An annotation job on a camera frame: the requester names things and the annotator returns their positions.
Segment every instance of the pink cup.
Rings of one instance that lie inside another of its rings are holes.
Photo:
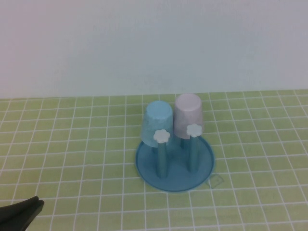
[[[187,135],[187,126],[197,124],[203,125],[202,101],[195,94],[182,94],[175,101],[174,109],[174,134],[182,139],[189,139]]]

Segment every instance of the blue circular base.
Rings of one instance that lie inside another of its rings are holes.
[[[165,179],[157,176],[157,153],[154,153],[152,147],[141,142],[135,159],[139,175],[151,186],[167,192],[182,192],[199,186],[209,178],[215,164],[210,145],[202,137],[200,141],[199,168],[195,173],[189,172],[187,168],[188,148],[182,149],[179,141],[174,141],[167,146],[168,175]]]

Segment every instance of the toy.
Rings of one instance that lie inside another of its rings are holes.
[[[214,168],[214,154],[202,138],[203,110],[195,94],[182,94],[175,110],[164,101],[150,103],[143,117],[135,164],[153,187],[182,192],[206,181]]]

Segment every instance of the blue cup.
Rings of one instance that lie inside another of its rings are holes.
[[[143,117],[141,139],[150,146],[157,148],[158,144],[153,136],[157,130],[165,129],[173,134],[173,111],[170,104],[165,101],[154,101],[150,103]]]

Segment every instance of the cup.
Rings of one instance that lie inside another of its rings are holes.
[[[203,125],[202,101],[195,94],[182,94],[175,101],[174,109],[174,134],[181,139],[189,139],[187,126],[197,124]]]
[[[166,130],[173,134],[173,111],[165,101],[151,102],[143,116],[141,129],[141,140],[148,146],[157,148],[157,141],[154,140],[154,134],[157,130]]]

